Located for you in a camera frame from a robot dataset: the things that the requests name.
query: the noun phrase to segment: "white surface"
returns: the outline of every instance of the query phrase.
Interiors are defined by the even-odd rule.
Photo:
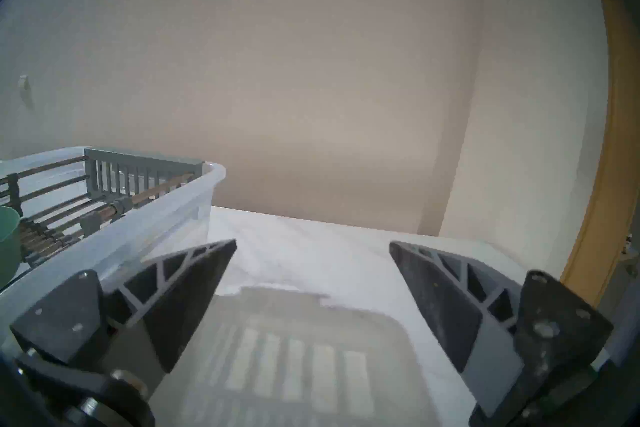
[[[0,156],[188,154],[228,168],[219,205],[416,232],[455,172],[480,3],[2,0]]]
[[[471,110],[441,236],[559,276],[593,189],[607,113],[600,0],[484,0]]]

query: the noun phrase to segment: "white table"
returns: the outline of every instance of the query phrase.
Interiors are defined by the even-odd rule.
[[[473,257],[519,284],[523,267],[486,243],[212,207],[208,241],[229,238],[217,299],[151,399],[158,425],[467,424],[473,396],[388,244]]]

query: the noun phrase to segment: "transparent plastic bin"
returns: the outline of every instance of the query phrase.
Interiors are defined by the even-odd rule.
[[[84,151],[84,147],[62,148],[5,161],[0,163],[0,176],[82,156]],[[84,174],[83,162],[37,173],[20,179],[20,194]],[[5,343],[10,335],[8,326],[11,322],[80,270],[93,269],[103,279],[125,264],[206,243],[213,191],[225,175],[222,165],[205,162],[201,177],[140,209],[127,212],[116,222],[14,280],[0,292],[0,343]],[[25,202],[22,206],[24,216],[82,195],[87,192],[86,188],[82,181]]]

